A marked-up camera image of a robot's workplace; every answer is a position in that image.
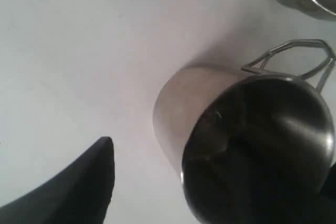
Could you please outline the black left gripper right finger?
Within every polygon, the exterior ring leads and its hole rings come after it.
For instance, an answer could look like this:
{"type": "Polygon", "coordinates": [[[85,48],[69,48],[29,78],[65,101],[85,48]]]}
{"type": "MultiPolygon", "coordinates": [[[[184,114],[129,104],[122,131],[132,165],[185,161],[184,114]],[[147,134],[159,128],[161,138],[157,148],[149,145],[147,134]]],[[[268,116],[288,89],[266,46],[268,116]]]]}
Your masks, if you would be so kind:
{"type": "Polygon", "coordinates": [[[329,170],[314,209],[315,223],[335,223],[335,163],[329,170]]]}

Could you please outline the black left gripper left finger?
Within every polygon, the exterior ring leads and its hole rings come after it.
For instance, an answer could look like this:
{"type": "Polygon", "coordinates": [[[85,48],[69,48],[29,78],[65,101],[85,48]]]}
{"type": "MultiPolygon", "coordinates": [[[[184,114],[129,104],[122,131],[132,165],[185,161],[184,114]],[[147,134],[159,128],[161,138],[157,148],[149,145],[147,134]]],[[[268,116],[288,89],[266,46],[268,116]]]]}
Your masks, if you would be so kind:
{"type": "Polygon", "coordinates": [[[1,207],[1,223],[103,223],[115,182],[114,147],[105,136],[59,174],[1,207]]]}

